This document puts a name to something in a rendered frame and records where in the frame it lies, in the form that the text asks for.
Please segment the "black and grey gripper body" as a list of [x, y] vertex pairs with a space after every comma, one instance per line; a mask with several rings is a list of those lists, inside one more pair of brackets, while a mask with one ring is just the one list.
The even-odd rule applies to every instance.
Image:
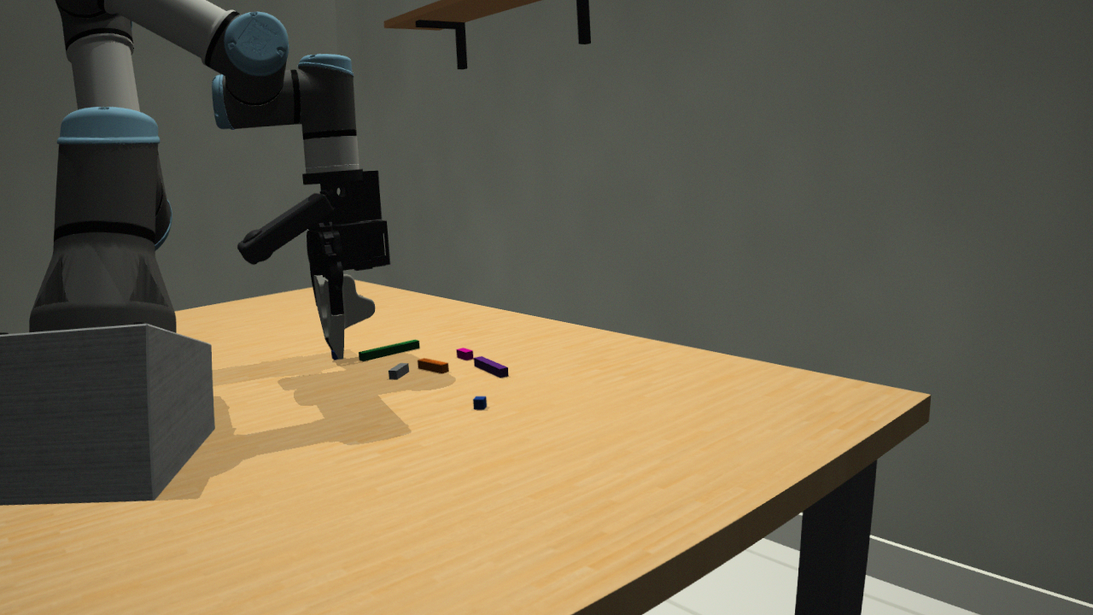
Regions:
[[320, 184], [320, 194], [333, 206], [332, 214], [306, 232], [307, 255], [316, 275], [325, 277], [324, 246], [328, 244], [343, 270], [390, 265], [387, 220], [381, 220], [380, 214], [378, 172], [303, 174], [303, 185], [316, 184]]

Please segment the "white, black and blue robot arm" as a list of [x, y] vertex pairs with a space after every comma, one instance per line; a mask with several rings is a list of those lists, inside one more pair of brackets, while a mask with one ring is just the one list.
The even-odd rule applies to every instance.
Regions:
[[[359, 170], [351, 60], [317, 54], [285, 70], [287, 32], [277, 17], [240, 15], [207, 0], [55, 1], [78, 110], [63, 118], [57, 139], [52, 258], [30, 332], [134, 322], [177, 332], [155, 258], [172, 208], [157, 159], [158, 125], [140, 113], [137, 98], [132, 22], [221, 73], [212, 82], [218, 128], [303, 125], [306, 173]], [[313, 192], [237, 248], [256, 265], [332, 213], [329, 200]]]

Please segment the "purple rod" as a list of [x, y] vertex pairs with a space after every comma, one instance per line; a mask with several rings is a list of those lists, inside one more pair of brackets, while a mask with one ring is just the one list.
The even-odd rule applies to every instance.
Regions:
[[484, 370], [485, 372], [496, 375], [497, 378], [509, 377], [507, 366], [500, 365], [500, 363], [495, 360], [489, 360], [481, 355], [475, 357], [475, 367], [479, 367], [479, 369]]

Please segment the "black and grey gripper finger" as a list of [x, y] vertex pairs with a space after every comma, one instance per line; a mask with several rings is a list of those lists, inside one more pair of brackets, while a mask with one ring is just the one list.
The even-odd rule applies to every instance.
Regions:
[[344, 330], [375, 314], [375, 303], [356, 291], [355, 281], [343, 275], [342, 262], [336, 261], [330, 244], [325, 245], [324, 299], [327, 310], [329, 343], [338, 359], [344, 356]]
[[320, 318], [321, 326], [324, 326], [324, 339], [327, 345], [329, 345], [330, 350], [333, 350], [330, 346], [328, 340], [328, 326], [327, 323], [325, 323], [324, 281], [325, 281], [324, 275], [316, 275], [316, 270], [312, 269], [313, 293], [315, 293], [315, 301], [318, 307], [318, 315]]

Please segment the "green rod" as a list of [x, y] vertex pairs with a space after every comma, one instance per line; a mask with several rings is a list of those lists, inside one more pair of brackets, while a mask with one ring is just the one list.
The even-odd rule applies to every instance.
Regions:
[[393, 355], [393, 354], [399, 354], [399, 353], [406, 353], [406, 351], [410, 351], [410, 350], [414, 350], [414, 348], [420, 348], [420, 340], [415, 340], [415, 339], [414, 340], [406, 340], [406, 342], [403, 342], [403, 343], [396, 343], [395, 345], [388, 345], [388, 346], [380, 347], [380, 348], [371, 348], [371, 350], [366, 350], [366, 351], [360, 351], [360, 353], [359, 353], [359, 359], [360, 360], [372, 360], [372, 359], [377, 359], [377, 358], [380, 358], [380, 357], [385, 357], [385, 355]]

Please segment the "grey rod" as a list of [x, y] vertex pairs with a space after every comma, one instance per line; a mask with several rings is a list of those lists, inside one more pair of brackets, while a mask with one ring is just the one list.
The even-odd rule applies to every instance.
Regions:
[[407, 372], [409, 372], [409, 366], [407, 365], [407, 363], [400, 363], [399, 365], [391, 367], [391, 369], [388, 370], [388, 377], [389, 380], [399, 380], [399, 378], [403, 377], [403, 375], [406, 375]]

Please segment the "orange rod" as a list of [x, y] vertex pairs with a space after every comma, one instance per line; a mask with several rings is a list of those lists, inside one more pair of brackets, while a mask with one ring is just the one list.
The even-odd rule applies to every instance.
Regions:
[[418, 369], [426, 370], [430, 372], [449, 372], [448, 363], [442, 360], [430, 360], [420, 359], [418, 360]]

